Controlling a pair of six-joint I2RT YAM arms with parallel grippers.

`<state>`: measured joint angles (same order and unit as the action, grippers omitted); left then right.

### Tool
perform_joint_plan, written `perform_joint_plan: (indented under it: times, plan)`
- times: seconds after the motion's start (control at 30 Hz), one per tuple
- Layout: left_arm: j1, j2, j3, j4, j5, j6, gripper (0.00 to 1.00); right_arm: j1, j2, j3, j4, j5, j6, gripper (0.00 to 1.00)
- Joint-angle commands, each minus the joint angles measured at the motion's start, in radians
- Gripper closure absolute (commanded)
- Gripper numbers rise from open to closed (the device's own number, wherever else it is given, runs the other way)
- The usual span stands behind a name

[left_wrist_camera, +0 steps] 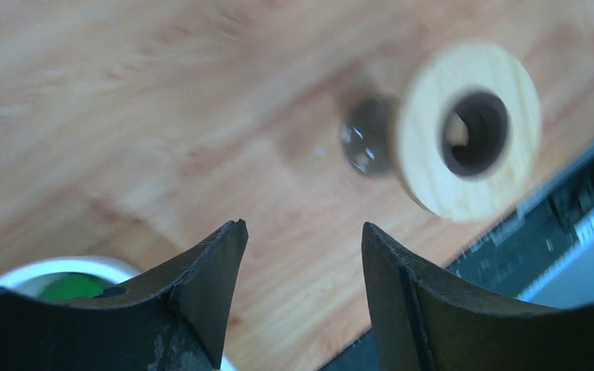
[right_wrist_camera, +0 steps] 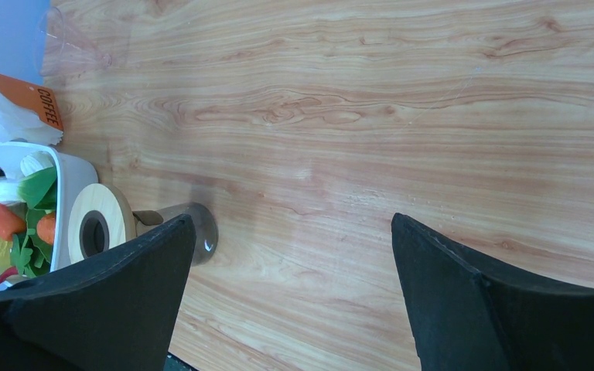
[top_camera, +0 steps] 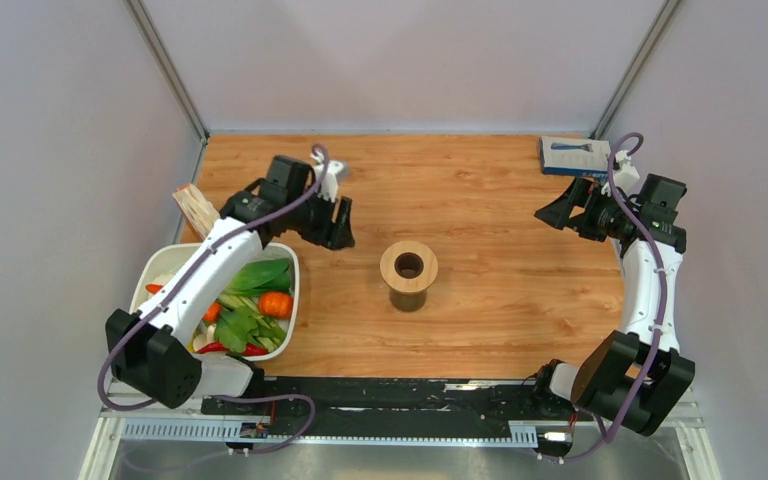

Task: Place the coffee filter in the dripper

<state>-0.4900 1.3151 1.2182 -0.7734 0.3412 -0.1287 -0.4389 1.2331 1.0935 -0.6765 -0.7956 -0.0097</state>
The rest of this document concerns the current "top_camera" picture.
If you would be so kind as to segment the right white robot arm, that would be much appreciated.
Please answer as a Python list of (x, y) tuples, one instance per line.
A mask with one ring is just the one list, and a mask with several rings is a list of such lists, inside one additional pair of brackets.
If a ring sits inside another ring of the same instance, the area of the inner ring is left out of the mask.
[(535, 216), (580, 237), (617, 242), (624, 282), (619, 327), (579, 366), (557, 359), (540, 368), (530, 392), (533, 410), (555, 418), (582, 408), (642, 436), (652, 435), (695, 376), (675, 333), (677, 274), (686, 232), (676, 226), (677, 206), (687, 187), (650, 174), (641, 190), (617, 198), (601, 185), (576, 178)]

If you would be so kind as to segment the round wooden dripper holder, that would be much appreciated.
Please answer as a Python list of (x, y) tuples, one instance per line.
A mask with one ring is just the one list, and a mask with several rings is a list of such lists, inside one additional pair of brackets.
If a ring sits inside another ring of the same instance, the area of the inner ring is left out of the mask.
[(439, 272), (435, 253), (425, 244), (399, 241), (390, 245), (380, 257), (379, 269), (383, 281), (393, 291), (415, 295), (428, 290)]

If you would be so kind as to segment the smoked glass carafe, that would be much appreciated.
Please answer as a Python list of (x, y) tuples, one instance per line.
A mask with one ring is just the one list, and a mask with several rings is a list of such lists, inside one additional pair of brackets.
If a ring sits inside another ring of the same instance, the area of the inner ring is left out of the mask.
[(390, 303), (401, 312), (415, 312), (420, 310), (426, 303), (427, 291), (422, 290), (414, 293), (404, 293), (395, 289), (389, 292)]

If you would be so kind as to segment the white vegetable tray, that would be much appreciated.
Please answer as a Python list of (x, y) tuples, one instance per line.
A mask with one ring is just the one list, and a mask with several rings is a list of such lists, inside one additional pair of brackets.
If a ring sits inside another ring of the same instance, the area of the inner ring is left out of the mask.
[(292, 337), (299, 292), (295, 252), (272, 243), (212, 301), (186, 348), (193, 353), (226, 353), (234, 346), (250, 360), (274, 359)]

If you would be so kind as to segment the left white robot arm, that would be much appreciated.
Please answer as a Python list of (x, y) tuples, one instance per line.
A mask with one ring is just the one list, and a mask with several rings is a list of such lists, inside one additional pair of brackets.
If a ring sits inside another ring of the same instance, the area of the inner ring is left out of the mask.
[(255, 366), (237, 354), (196, 354), (187, 346), (209, 306), (233, 277), (286, 231), (329, 250), (351, 248), (351, 200), (340, 197), (345, 162), (315, 145), (312, 161), (284, 155), (266, 175), (232, 195), (206, 239), (161, 291), (134, 311), (115, 310), (106, 320), (108, 356), (97, 379), (102, 403), (110, 399), (106, 378), (145, 396), (142, 407), (174, 409), (192, 397), (227, 396), (242, 414), (260, 410), (266, 388), (254, 380)]

